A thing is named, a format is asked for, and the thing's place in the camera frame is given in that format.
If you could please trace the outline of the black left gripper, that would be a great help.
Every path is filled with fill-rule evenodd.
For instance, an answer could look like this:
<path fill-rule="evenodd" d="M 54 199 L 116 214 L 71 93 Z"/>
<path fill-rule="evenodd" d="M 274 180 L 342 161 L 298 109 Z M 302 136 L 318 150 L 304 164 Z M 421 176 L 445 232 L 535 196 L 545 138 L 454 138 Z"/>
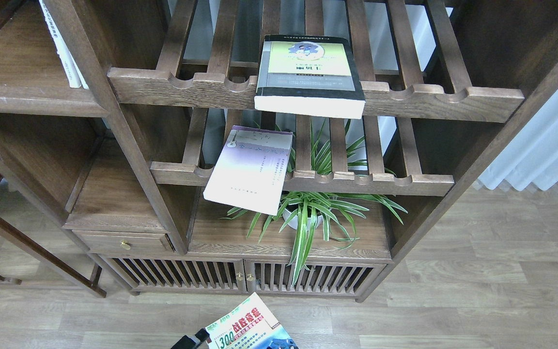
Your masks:
<path fill-rule="evenodd" d="M 199 346 L 206 342 L 209 338 L 209 333 L 206 329 L 200 329 L 195 333 L 195 335 L 189 336 L 184 335 L 182 336 L 172 347 L 171 349 L 197 349 Z"/>

